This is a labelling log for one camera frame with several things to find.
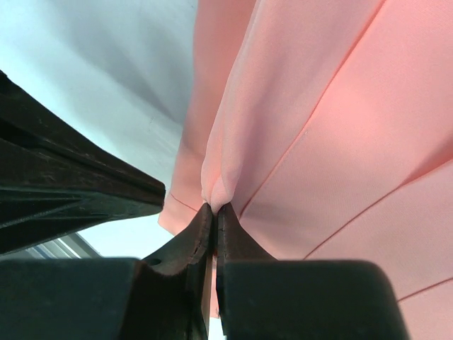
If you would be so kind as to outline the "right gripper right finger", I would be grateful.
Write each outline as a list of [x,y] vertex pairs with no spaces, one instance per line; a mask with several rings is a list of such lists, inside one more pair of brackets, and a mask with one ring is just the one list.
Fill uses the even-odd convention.
[[368,261],[279,261],[240,225],[217,218],[217,297],[228,339],[407,339],[394,291]]

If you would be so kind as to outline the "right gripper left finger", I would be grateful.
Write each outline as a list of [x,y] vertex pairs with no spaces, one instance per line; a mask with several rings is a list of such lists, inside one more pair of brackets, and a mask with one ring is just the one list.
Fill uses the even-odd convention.
[[145,259],[1,262],[2,339],[206,339],[213,214]]

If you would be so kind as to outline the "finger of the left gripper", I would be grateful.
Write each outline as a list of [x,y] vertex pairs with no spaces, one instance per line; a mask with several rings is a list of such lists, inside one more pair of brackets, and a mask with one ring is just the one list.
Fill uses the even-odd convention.
[[1,75],[2,254],[158,214],[165,193]]

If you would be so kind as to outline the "pink pleated skirt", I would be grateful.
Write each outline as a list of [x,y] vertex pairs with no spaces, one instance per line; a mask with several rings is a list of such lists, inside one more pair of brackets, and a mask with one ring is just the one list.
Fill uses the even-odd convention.
[[279,259],[365,259],[452,338],[452,2],[199,1],[159,224],[231,203]]

